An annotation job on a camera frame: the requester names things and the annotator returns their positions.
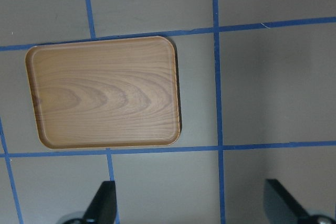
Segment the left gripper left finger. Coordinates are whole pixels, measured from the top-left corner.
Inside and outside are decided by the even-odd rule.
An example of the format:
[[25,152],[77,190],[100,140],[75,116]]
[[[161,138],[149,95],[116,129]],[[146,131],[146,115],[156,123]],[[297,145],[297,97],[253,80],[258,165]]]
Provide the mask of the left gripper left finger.
[[117,215],[117,196],[114,181],[104,181],[83,215],[85,223],[113,224]]

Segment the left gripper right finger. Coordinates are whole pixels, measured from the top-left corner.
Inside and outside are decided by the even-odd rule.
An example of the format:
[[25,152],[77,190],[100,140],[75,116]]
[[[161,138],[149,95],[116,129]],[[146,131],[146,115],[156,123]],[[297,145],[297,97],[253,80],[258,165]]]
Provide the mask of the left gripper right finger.
[[265,180],[264,211],[269,223],[306,223],[311,217],[277,179]]

